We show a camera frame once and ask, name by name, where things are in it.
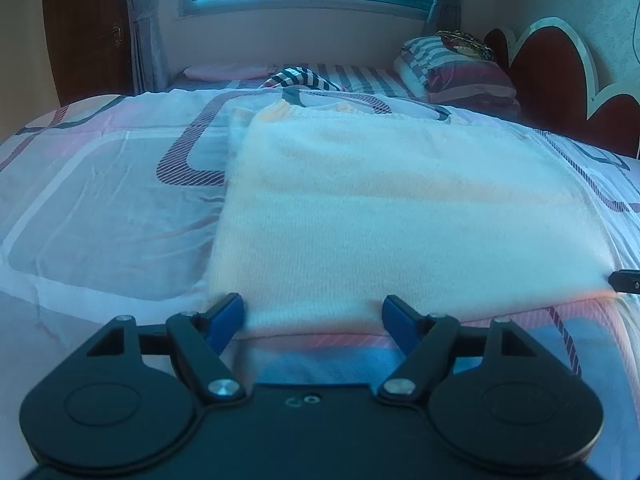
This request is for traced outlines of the striped bed sheet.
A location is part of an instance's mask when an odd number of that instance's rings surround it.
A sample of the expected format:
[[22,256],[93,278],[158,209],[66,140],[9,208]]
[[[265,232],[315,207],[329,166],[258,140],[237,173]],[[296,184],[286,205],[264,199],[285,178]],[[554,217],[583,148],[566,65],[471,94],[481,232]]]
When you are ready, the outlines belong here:
[[[416,96],[404,85],[400,77],[387,68],[375,68],[357,65],[302,64],[318,75],[338,84],[350,92],[384,94],[392,98],[414,99]],[[222,81],[204,81],[190,79],[180,74],[168,90],[224,90],[257,89],[267,77],[255,79],[231,79]]]

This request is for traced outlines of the pink flat pillow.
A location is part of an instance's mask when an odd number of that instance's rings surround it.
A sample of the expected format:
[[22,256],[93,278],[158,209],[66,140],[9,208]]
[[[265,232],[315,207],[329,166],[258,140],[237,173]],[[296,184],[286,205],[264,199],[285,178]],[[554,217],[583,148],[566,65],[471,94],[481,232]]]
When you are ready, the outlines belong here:
[[192,65],[183,71],[186,78],[201,81],[265,79],[277,73],[279,66],[262,63],[217,62]]

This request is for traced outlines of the cream knit sweater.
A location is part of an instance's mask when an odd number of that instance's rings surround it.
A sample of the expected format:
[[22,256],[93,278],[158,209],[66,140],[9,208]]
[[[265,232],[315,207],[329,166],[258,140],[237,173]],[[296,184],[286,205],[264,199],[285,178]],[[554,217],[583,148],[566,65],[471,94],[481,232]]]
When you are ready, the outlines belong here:
[[491,120],[277,102],[230,136],[206,275],[253,336],[380,330],[395,295],[460,320],[608,292],[620,257],[540,133]]

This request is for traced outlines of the dark wooden door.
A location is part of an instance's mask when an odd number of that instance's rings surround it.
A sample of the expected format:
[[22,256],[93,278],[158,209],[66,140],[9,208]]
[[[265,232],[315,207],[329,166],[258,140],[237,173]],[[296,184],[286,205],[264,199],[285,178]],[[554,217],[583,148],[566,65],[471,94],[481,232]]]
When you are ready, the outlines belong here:
[[126,0],[42,0],[42,10],[61,104],[134,93]]

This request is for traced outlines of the grey left curtain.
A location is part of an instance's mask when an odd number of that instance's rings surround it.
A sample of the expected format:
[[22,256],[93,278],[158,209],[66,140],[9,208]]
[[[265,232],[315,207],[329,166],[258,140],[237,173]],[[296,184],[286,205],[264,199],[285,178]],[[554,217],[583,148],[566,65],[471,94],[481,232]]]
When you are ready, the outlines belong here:
[[160,92],[169,86],[169,70],[158,4],[160,0],[126,0],[134,93]]

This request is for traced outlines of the red black striped garment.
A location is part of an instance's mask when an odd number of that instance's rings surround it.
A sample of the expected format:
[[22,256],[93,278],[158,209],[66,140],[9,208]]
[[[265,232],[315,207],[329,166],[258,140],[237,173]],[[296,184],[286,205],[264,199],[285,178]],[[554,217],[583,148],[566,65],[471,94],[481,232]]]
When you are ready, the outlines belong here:
[[305,87],[311,90],[343,92],[345,88],[326,79],[310,68],[285,67],[271,75],[261,85],[262,88]]

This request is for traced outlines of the gold patterned bag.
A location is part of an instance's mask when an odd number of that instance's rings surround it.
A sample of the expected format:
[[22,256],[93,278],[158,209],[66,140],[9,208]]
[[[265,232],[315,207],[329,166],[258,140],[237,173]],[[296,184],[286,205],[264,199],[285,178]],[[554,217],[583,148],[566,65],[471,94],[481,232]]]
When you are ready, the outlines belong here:
[[457,52],[469,58],[496,62],[494,50],[488,47],[482,40],[460,30],[439,30],[436,32],[442,40],[442,44],[449,50]]

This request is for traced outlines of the patterned pastel bed quilt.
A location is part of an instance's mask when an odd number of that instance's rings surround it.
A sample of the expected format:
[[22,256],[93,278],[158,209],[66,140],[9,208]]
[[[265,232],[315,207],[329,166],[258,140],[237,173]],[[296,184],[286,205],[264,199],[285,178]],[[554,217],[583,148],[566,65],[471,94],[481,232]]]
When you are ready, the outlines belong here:
[[[296,90],[96,96],[1,144],[1,479],[35,467],[18,426],[24,397],[104,322],[119,314],[164,322],[206,305],[229,132],[235,141],[235,128],[280,99],[536,133],[598,207],[616,247],[614,269],[639,270],[638,160],[383,91]],[[604,478],[638,478],[639,296],[514,318],[600,396],[605,428],[590,465]],[[375,332],[252,335],[233,341],[222,358],[248,386],[257,379],[375,388],[402,358],[389,336]]]

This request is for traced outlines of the striped folded pillow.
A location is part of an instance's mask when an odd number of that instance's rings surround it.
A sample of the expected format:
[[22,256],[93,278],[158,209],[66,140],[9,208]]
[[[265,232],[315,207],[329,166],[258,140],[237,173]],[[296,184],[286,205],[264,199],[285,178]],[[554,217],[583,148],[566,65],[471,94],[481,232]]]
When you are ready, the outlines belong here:
[[394,61],[404,85],[423,101],[477,110],[515,112],[516,89],[496,62],[447,49],[436,34],[406,41]]

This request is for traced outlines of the red white heart headboard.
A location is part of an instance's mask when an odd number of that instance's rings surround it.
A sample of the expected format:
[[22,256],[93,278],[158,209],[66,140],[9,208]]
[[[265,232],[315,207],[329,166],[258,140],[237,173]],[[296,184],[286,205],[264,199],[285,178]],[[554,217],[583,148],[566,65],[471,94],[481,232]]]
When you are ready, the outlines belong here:
[[589,48],[566,21],[541,18],[518,37],[495,28],[485,44],[514,84],[523,124],[617,155],[639,155],[639,85],[602,87]]

